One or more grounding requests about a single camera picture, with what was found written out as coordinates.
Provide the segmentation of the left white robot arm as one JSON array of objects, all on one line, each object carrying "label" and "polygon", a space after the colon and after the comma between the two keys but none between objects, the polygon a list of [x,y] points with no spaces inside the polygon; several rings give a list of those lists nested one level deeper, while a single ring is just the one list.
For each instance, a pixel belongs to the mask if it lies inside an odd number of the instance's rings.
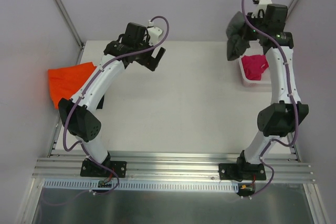
[{"label": "left white robot arm", "polygon": [[98,104],[115,78],[133,62],[154,71],[165,49],[161,47],[169,30],[155,26],[150,20],[147,26],[128,23],[117,40],[107,44],[102,58],[85,83],[69,99],[58,103],[64,127],[63,139],[73,135],[93,161],[92,170],[99,176],[110,170],[108,151],[101,142],[101,122],[95,116]]}]

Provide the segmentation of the grey t shirt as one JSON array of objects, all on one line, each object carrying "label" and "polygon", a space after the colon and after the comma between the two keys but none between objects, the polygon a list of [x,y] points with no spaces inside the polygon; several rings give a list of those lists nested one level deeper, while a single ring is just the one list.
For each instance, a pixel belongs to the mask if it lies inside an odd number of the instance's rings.
[{"label": "grey t shirt", "polygon": [[249,41],[244,40],[240,34],[245,24],[244,17],[245,16],[242,14],[242,12],[238,11],[227,25],[226,54],[228,61],[234,61],[238,59],[250,47]]}]

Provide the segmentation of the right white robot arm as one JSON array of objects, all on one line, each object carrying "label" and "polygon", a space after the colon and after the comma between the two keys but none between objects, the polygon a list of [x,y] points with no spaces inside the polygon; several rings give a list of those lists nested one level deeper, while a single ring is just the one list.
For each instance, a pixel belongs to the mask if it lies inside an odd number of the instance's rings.
[{"label": "right white robot arm", "polygon": [[293,72],[293,36],[286,32],[288,9],[285,5],[269,4],[261,17],[253,18],[237,12],[238,35],[244,42],[259,41],[269,66],[271,102],[257,116],[258,132],[252,143],[241,152],[235,166],[235,174],[247,179],[264,166],[265,154],[290,133],[298,134],[298,126],[309,113],[309,107],[301,102]]}]

